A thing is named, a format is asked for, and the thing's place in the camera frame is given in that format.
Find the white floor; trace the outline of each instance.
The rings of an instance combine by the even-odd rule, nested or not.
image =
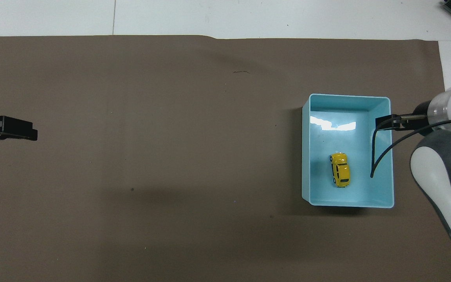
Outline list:
[[[445,87],[451,86],[451,15],[441,0],[0,2],[0,36],[106,34],[435,40]]]

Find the brown mat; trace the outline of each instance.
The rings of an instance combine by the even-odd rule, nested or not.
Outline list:
[[[393,209],[301,198],[311,93],[443,90],[436,42],[0,38],[0,115],[39,131],[0,141],[0,281],[451,281],[419,136]]]

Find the light blue tray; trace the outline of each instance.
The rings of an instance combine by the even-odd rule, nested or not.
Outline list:
[[[375,118],[388,114],[386,97],[312,94],[302,108],[302,198],[315,206],[393,207],[392,151],[370,178]],[[391,143],[390,130],[378,132],[375,157]],[[345,188],[333,184],[329,157],[335,152],[348,157]]]

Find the blue plastic bin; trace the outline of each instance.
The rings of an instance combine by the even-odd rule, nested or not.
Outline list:
[[[312,94],[302,108],[302,198],[315,206],[394,206],[392,151],[370,178],[375,118],[391,114],[386,97]],[[378,132],[376,158],[392,143],[390,130]],[[329,157],[347,154],[350,184],[333,183]]]

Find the yellow toy car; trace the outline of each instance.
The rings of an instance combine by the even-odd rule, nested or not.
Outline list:
[[[330,162],[332,163],[333,183],[342,188],[349,185],[351,172],[347,164],[347,155],[337,152],[330,156]]]

